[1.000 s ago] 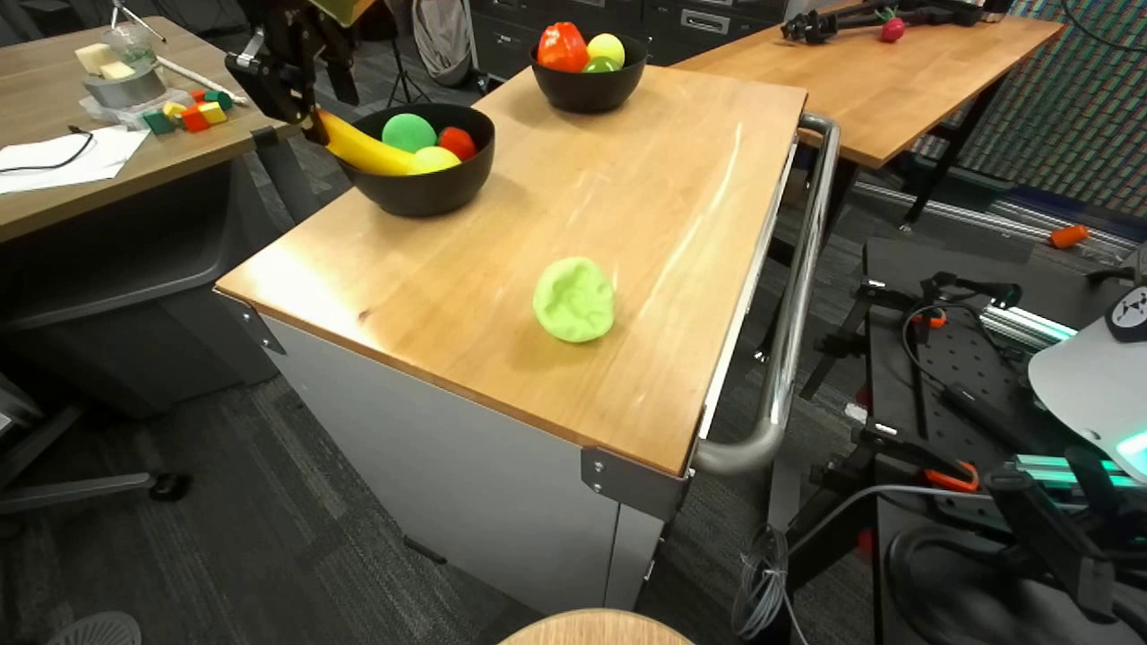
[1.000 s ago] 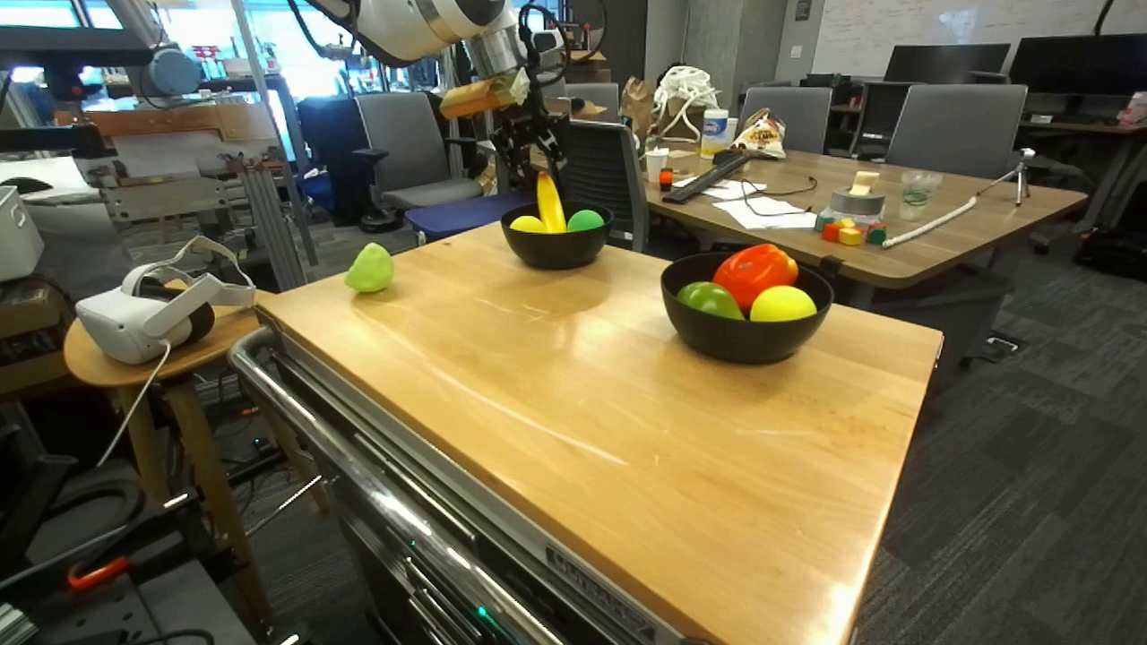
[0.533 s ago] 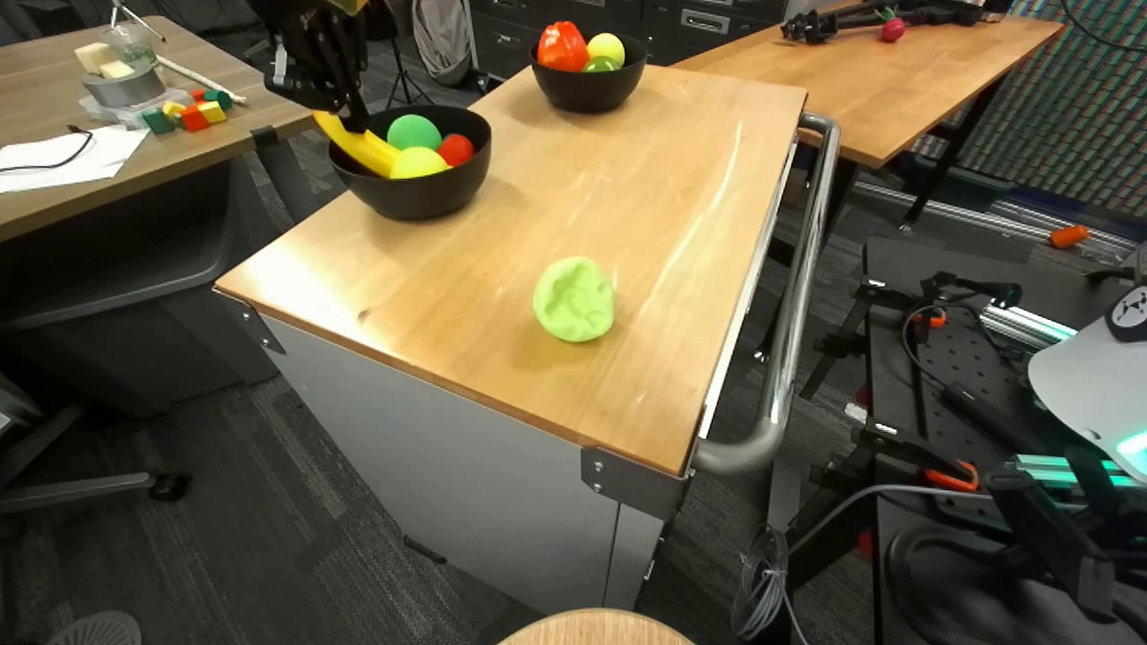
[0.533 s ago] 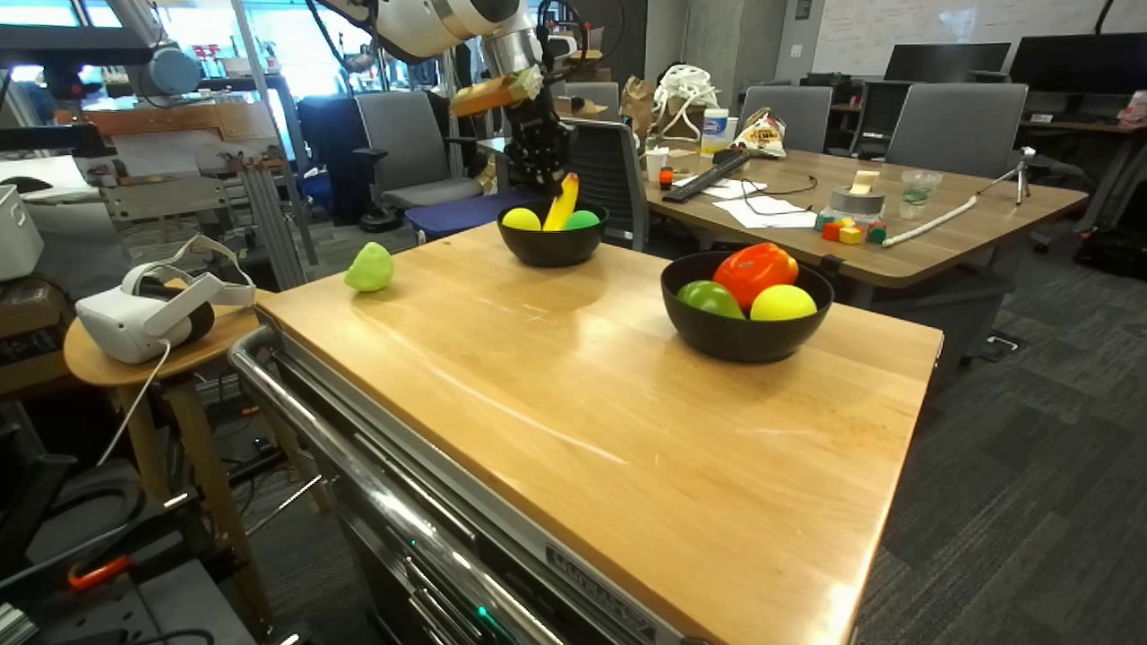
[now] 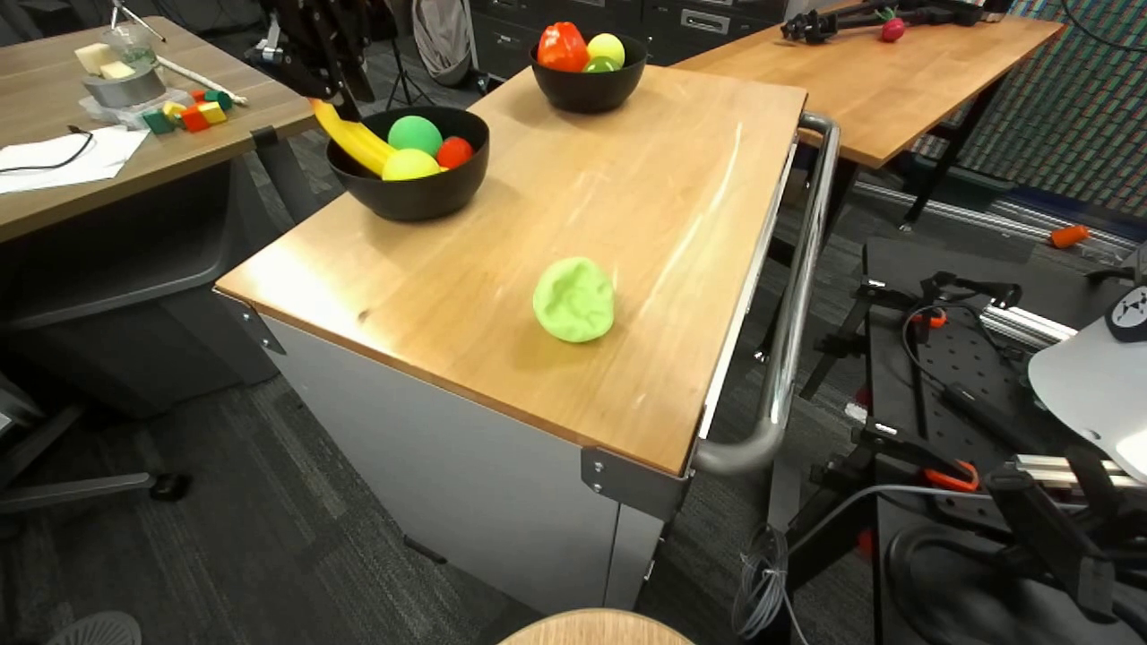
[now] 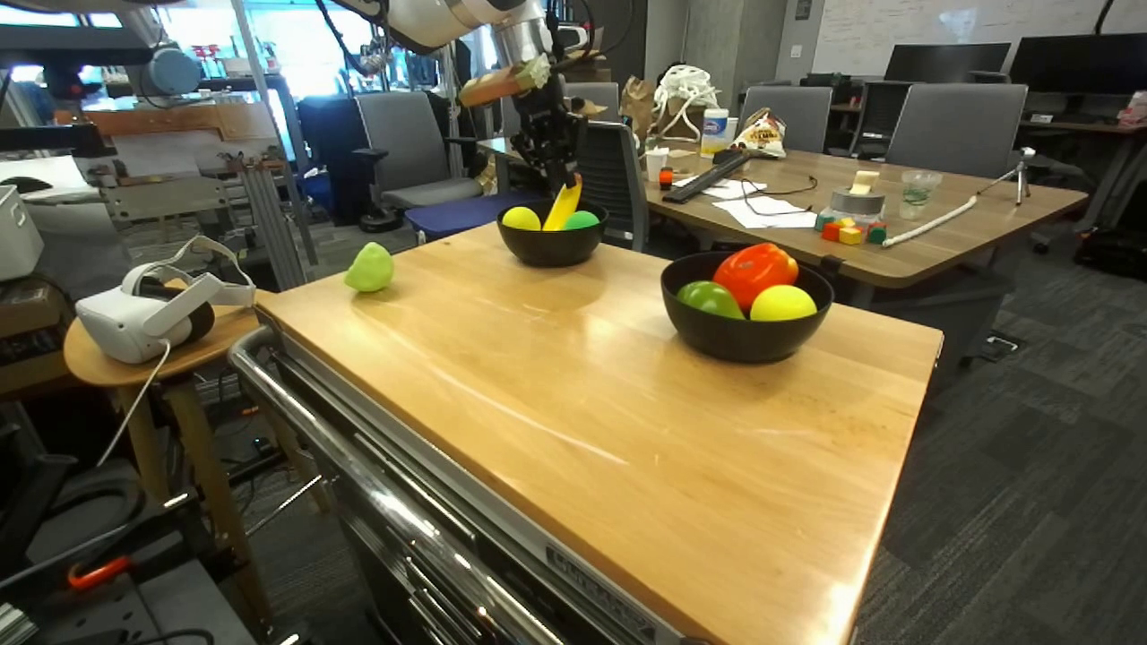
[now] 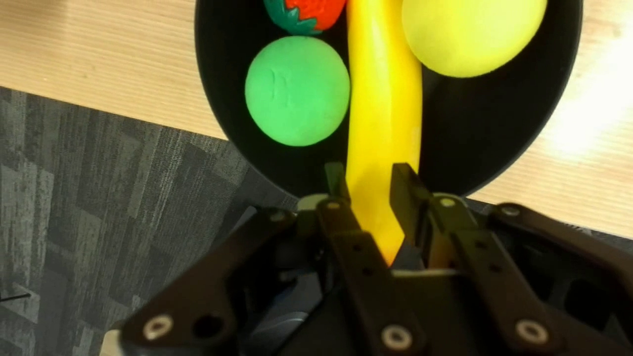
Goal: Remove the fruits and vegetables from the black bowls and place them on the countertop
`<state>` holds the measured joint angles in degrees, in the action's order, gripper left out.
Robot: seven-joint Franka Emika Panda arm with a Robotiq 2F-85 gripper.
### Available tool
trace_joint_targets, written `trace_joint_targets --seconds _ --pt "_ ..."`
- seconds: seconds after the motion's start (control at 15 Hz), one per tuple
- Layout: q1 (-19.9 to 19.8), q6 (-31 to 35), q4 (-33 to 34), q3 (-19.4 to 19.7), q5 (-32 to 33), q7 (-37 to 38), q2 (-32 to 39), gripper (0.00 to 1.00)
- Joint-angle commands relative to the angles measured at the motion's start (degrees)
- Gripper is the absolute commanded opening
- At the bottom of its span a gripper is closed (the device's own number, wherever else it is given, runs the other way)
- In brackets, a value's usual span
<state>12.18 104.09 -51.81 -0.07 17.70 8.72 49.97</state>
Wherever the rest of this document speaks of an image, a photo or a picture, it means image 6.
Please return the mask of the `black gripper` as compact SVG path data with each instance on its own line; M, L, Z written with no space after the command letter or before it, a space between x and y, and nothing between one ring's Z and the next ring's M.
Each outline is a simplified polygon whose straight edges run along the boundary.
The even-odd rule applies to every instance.
M514 100L520 134L514 146L526 165L531 195L555 199L555 180L550 169L564 169L564 186L584 183L582 169L582 129L584 117L570 113L564 82L550 80L542 90L526 90Z

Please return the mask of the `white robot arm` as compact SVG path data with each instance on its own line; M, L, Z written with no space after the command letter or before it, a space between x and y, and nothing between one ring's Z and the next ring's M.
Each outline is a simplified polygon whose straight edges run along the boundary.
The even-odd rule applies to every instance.
M493 29L504 66L458 88L465 113L511 100L515 107L514 150L553 189L579 186L584 117L570 113L559 80L559 46L542 0L333 0L377 24L386 42L439 53L478 29Z

